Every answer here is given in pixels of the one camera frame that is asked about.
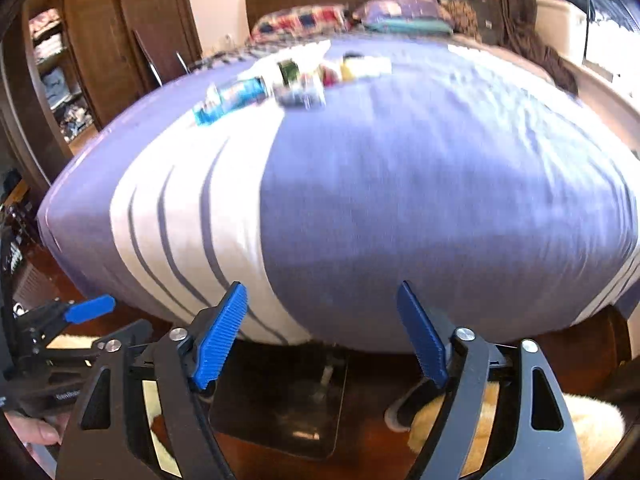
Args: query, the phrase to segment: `striped bedding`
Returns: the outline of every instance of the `striped bedding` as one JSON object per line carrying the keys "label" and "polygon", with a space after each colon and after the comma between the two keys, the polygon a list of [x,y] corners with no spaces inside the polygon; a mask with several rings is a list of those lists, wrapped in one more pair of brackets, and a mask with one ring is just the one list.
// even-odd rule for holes
{"label": "striped bedding", "polygon": [[211,82],[270,62],[246,49],[126,110],[38,213],[63,270],[176,322],[242,281],[241,336],[270,344],[410,351],[401,280],[496,341],[630,313],[640,163],[596,115],[472,48],[346,34],[326,57],[348,51],[392,75],[330,88],[324,108],[266,101],[196,126]]}

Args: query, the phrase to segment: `blue rubber pad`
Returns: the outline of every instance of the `blue rubber pad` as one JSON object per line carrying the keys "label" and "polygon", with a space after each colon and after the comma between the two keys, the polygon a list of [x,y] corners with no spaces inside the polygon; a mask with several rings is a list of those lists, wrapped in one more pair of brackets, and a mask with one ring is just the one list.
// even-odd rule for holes
{"label": "blue rubber pad", "polygon": [[206,389],[220,375],[226,356],[247,311],[247,291],[241,283],[233,286],[218,308],[220,312],[209,332],[196,349],[196,369],[191,376],[194,384]]}
{"label": "blue rubber pad", "polygon": [[116,300],[105,294],[93,300],[71,306],[65,312],[65,321],[78,325],[113,312],[115,306]]}
{"label": "blue rubber pad", "polygon": [[398,313],[414,346],[422,373],[437,387],[444,388],[449,379],[444,343],[406,282],[398,289],[397,301]]}

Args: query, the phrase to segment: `silver bolt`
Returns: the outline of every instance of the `silver bolt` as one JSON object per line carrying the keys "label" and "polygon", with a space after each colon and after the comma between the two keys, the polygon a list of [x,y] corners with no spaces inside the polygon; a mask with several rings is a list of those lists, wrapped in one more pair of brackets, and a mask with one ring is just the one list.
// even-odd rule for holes
{"label": "silver bolt", "polygon": [[186,328],[174,328],[169,332],[169,339],[171,341],[182,341],[187,337],[187,329]]}
{"label": "silver bolt", "polygon": [[117,352],[118,350],[120,350],[121,346],[122,343],[120,341],[118,341],[117,339],[112,339],[111,341],[107,342],[104,348],[107,352]]}
{"label": "silver bolt", "polygon": [[524,339],[522,341],[522,347],[525,352],[529,352],[530,354],[535,354],[538,351],[538,343],[531,339]]}
{"label": "silver bolt", "polygon": [[474,331],[464,326],[456,330],[456,336],[458,336],[458,339],[462,339],[462,341],[473,341],[476,338]]}

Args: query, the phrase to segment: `brown curtain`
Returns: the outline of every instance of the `brown curtain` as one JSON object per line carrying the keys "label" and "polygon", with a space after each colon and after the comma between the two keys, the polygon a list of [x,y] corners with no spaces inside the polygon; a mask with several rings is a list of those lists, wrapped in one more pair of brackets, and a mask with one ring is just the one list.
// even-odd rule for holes
{"label": "brown curtain", "polygon": [[500,45],[540,65],[556,84],[578,93],[574,76],[562,65],[558,52],[535,32],[536,0],[489,0]]}

